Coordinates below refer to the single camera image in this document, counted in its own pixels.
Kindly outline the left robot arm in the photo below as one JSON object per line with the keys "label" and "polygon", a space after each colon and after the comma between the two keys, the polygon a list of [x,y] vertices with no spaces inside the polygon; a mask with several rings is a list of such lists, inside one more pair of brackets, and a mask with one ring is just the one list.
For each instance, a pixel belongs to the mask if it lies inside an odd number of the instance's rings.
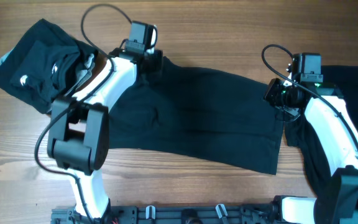
{"label": "left robot arm", "polygon": [[56,172],[71,178],[72,223],[112,220],[101,172],[109,150],[108,112],[142,72],[159,72],[162,63],[161,50],[114,49],[97,58],[83,88],[53,103],[47,154],[57,163]]}

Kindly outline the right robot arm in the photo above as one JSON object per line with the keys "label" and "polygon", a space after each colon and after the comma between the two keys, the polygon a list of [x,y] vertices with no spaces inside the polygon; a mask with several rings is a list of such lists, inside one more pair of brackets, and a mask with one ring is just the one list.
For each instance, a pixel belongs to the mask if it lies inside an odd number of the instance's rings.
{"label": "right robot arm", "polygon": [[358,223],[358,132],[340,89],[331,83],[274,78],[264,100],[293,121],[305,119],[317,137],[329,174],[315,198],[275,197],[275,221]]}

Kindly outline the black t-shirt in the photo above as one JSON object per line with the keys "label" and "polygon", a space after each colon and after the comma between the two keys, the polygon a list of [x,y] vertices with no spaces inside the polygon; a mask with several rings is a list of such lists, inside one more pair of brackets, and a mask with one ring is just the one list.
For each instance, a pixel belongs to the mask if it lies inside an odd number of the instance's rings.
{"label": "black t-shirt", "polygon": [[266,84],[165,58],[109,113],[109,146],[169,152],[276,174],[283,124]]}

